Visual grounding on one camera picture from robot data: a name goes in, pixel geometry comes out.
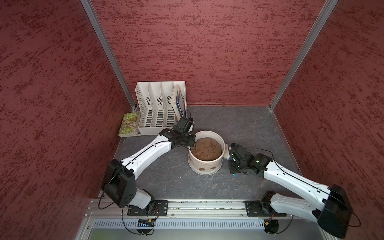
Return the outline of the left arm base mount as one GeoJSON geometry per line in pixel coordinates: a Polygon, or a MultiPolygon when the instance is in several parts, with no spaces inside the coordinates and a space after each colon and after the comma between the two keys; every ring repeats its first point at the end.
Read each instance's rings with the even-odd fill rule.
{"type": "Polygon", "coordinates": [[[129,206],[127,216],[130,217],[165,217],[168,214],[169,201],[152,200],[147,207],[141,209],[129,206]]]}

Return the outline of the white ceramic pot with mud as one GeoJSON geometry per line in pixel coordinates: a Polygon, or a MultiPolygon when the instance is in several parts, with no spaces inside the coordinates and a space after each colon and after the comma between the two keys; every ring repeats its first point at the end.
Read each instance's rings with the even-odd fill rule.
{"type": "Polygon", "coordinates": [[[228,145],[217,133],[200,131],[196,133],[196,145],[189,150],[189,166],[199,175],[213,175],[221,168],[227,148],[228,145]]]}

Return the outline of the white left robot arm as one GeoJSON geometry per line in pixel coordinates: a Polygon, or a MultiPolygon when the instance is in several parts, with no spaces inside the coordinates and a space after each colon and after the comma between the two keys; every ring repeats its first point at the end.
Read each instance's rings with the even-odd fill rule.
{"type": "Polygon", "coordinates": [[[195,140],[196,135],[192,133],[180,134],[171,129],[162,130],[152,142],[137,153],[121,161],[113,159],[109,162],[101,186],[102,193],[119,208],[127,206],[151,208],[154,197],[138,189],[136,180],[159,157],[175,147],[192,148],[195,146],[195,140]]]}

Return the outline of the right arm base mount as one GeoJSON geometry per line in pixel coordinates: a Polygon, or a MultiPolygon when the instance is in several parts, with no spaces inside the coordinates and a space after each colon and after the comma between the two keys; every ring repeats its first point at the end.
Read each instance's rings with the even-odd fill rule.
{"type": "Polygon", "coordinates": [[[248,217],[286,217],[287,214],[277,213],[269,204],[261,201],[245,201],[248,217]]]}

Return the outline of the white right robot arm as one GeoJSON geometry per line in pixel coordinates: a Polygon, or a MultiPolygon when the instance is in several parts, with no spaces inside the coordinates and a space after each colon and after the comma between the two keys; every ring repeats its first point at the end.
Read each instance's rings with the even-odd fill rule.
{"type": "Polygon", "coordinates": [[[259,176],[298,195],[291,198],[268,191],[261,200],[246,202],[249,217],[265,217],[266,233],[281,234],[276,217],[290,215],[312,221],[336,238],[346,237],[354,211],[342,187],[316,183],[280,165],[273,155],[253,155],[249,150],[236,143],[229,146],[228,162],[232,175],[259,176]]]}

